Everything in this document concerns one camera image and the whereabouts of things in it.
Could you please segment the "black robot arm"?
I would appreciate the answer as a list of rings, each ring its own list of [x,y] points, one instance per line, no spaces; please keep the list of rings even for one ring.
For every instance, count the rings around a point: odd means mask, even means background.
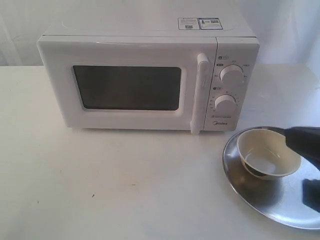
[[[285,143],[320,170],[320,128],[290,127],[284,130]]]

